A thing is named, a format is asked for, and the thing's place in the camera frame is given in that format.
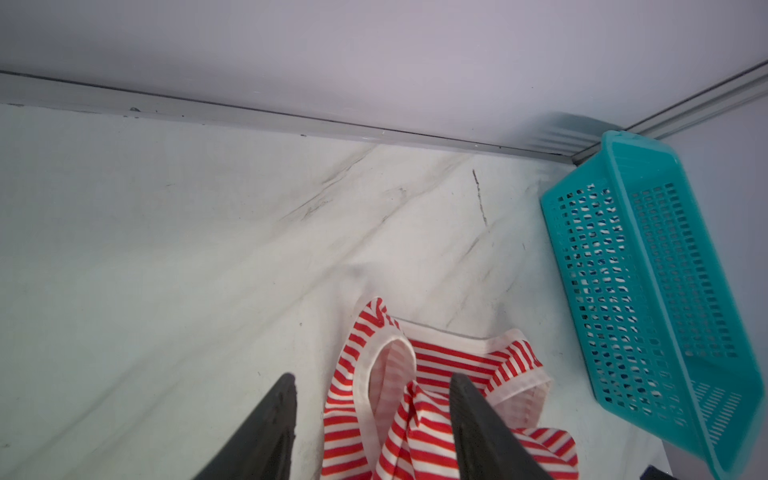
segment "plastic basket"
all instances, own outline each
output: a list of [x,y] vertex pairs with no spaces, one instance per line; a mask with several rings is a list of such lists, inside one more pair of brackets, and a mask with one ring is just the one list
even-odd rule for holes
[[763,382],[677,155],[609,131],[541,206],[598,402],[736,478]]

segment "white marble surface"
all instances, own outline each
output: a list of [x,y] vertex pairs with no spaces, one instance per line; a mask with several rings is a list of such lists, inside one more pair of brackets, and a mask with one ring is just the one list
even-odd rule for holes
[[315,478],[373,295],[457,333],[522,329],[584,480],[666,468],[592,397],[538,206],[570,167],[6,105],[0,140],[4,480],[186,480],[285,371],[291,476]]

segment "dark object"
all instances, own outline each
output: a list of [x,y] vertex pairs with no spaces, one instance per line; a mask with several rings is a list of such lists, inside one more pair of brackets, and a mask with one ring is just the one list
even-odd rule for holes
[[677,480],[672,475],[667,475],[653,465],[649,465],[645,469],[643,475],[640,476],[640,480]]
[[449,402],[462,480],[552,480],[466,375],[451,377]]
[[296,427],[294,382],[284,373],[194,480],[288,480]]

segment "striped shirt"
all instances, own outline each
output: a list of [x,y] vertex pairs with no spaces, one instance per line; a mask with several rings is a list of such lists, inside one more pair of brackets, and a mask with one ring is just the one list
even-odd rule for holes
[[551,380],[519,330],[470,339],[393,319],[381,299],[359,314],[331,379],[321,478],[458,478],[454,372],[470,378],[552,478],[578,478],[573,438],[536,428]]

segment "teal plastic basket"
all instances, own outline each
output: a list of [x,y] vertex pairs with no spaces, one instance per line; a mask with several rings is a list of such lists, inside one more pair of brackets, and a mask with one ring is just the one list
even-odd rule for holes
[[541,206],[598,402],[738,477],[763,381],[677,155],[609,131]]

